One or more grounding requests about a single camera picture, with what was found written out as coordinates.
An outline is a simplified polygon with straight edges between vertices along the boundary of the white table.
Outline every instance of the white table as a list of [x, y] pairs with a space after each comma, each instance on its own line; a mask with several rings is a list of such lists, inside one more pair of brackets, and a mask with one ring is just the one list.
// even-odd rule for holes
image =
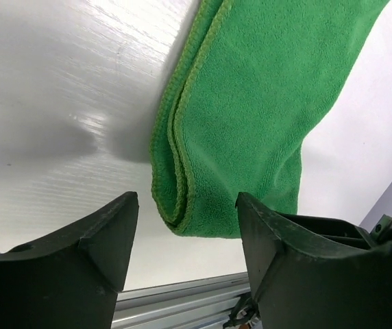
[[[197, 6], [0, 0], [0, 251], [132, 190], [126, 289], [245, 271], [239, 240], [174, 236], [150, 195], [149, 135]], [[304, 214], [360, 223], [391, 182], [392, 0], [303, 159]]]

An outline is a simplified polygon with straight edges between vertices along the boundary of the green towel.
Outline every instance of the green towel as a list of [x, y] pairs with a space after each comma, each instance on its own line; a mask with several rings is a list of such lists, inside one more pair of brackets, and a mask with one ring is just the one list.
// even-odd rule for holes
[[152, 194], [174, 233], [239, 237], [240, 191], [296, 213], [302, 141], [387, 2], [202, 0], [150, 145]]

